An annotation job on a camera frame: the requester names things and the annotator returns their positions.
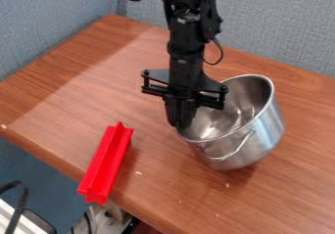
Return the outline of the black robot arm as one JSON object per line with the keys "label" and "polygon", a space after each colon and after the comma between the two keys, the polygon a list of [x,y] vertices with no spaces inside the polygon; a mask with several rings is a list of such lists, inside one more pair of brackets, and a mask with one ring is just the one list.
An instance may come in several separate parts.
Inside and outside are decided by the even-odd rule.
{"label": "black robot arm", "polygon": [[225,107],[229,87],[203,70],[206,44],[218,41],[223,19],[217,0],[162,1],[170,31],[169,68],[143,70],[142,91],[163,98],[170,125],[186,127],[199,108]]}

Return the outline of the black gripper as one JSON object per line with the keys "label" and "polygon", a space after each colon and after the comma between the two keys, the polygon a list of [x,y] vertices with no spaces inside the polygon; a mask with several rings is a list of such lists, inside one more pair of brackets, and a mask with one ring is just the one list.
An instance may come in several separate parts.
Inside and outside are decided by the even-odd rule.
{"label": "black gripper", "polygon": [[171,126],[187,127],[199,107],[225,108],[229,87],[206,74],[203,65],[203,54],[171,55],[167,69],[142,72],[142,92],[163,98]]}

